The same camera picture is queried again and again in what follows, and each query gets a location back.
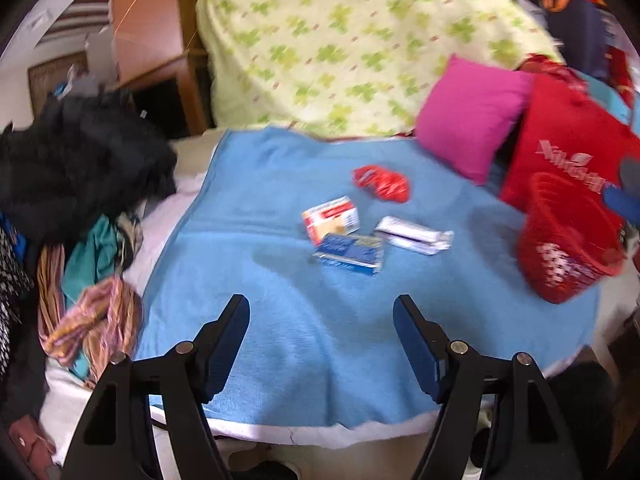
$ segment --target black and white patterned fabric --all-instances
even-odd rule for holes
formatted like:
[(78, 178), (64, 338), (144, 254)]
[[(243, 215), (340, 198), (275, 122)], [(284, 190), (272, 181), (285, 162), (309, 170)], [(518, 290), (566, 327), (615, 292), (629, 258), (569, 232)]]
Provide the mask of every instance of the black and white patterned fabric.
[(19, 321), (15, 301), (33, 287), (33, 282), (16, 261), (9, 237), (0, 228), (0, 385), (9, 364), (10, 332)]

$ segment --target blue box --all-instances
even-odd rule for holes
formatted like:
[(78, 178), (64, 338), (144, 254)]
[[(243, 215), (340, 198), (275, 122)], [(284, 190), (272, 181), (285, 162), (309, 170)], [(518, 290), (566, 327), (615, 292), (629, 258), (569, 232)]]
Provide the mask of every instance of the blue box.
[(383, 241), (375, 236), (327, 234), (314, 253), (322, 263), (372, 276), (382, 268)]

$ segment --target red tote bag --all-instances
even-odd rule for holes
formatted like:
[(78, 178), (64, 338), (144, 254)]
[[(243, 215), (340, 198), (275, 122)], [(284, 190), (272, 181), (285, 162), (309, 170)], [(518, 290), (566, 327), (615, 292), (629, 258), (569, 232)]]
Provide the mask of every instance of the red tote bag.
[[(606, 183), (620, 185), (618, 168), (625, 155), (640, 158), (640, 139), (626, 124), (564, 82), (538, 74), (500, 199), (526, 211), (530, 178), (546, 171), (581, 182), (578, 189), (602, 204)], [(604, 209), (622, 225), (619, 216)]]

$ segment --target basket rim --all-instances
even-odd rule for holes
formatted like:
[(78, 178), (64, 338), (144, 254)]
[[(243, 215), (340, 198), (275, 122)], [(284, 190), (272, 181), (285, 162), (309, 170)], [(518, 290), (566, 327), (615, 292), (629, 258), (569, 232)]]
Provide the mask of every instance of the basket rim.
[(603, 265), (601, 264), (598, 260), (596, 260), (593, 256), (591, 256), (587, 251), (585, 251), (583, 248), (580, 247), (580, 245), (578, 245), (576, 243), (576, 241), (569, 236), (566, 236), (562, 231), (560, 231), (559, 229), (559, 224), (558, 224), (558, 219), (556, 218), (556, 216), (552, 213), (551, 209), (549, 208), (549, 206), (547, 204), (545, 204), (541, 199), (540, 196), (538, 194), (538, 189), (537, 189), (537, 184), (541, 183), (543, 180), (555, 180), (556, 182), (560, 183), (560, 184), (565, 184), (568, 185), (570, 187), (573, 188), (577, 188), (577, 184), (575, 182), (572, 182), (571, 180), (568, 180), (566, 178), (563, 178), (559, 175), (553, 174), (553, 173), (549, 173), (548, 171), (538, 171), (536, 173), (534, 173), (531, 176), (531, 179), (529, 181), (529, 189), (531, 192), (531, 200), (533, 202), (536, 203), (536, 205), (538, 206), (538, 208), (540, 208), (540, 211), (542, 211), (542, 214), (546, 217), (546, 219), (548, 221), (550, 221), (551, 225), (553, 226), (553, 229), (555, 231), (560, 232), (560, 234), (562, 235), (562, 237), (564, 238), (564, 240), (568, 243), (568, 245), (572, 248), (572, 250), (577, 253), (580, 254), (580, 256), (591, 266), (593, 266), (596, 270), (599, 270), (600, 272), (604, 273), (604, 275), (606, 276), (612, 276), (615, 275), (615, 272), (611, 272), (612, 270), (617, 270), (622, 268), (622, 266), (625, 263), (625, 251), (622, 248), (622, 244), (620, 243), (620, 240), (618, 239), (618, 236), (616, 234), (616, 229), (615, 227), (613, 227), (613, 224), (611, 223), (611, 220), (607, 217), (607, 214), (604, 212), (604, 209), (598, 205), (598, 203), (590, 196), (584, 194), (583, 198), (590, 203), (591, 206), (593, 206), (596, 211), (598, 212), (598, 214), (600, 215), (600, 217), (604, 220), (606, 227), (609, 229), (609, 231), (612, 234), (612, 237), (615, 239), (616, 241), (616, 249), (618, 250), (618, 252), (620, 253), (620, 255), (622, 255), (622, 258), (620, 258), (620, 261), (614, 264), (609, 264), (609, 265)]

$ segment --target blue blanket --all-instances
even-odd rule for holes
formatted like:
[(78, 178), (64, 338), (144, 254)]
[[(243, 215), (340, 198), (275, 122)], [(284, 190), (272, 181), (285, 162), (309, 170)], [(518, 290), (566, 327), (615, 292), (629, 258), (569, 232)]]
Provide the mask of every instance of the blue blanket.
[[(383, 202), (357, 189), (351, 171), (366, 164), (403, 172), (411, 199)], [(453, 230), (453, 245), (434, 256), (387, 246), (373, 277), (323, 266), (300, 213), (343, 195), (358, 207), (363, 234), (393, 215)], [(192, 339), (241, 293), (249, 329), (208, 417), (348, 428), (403, 422), (436, 405), (394, 331), (399, 294), (487, 355), (524, 350), (544, 368), (590, 342), (598, 289), (561, 305), (537, 297), (513, 254), (522, 224), (521, 213), (412, 139), (328, 144), (275, 128), (228, 133), (148, 283), (136, 358)]]

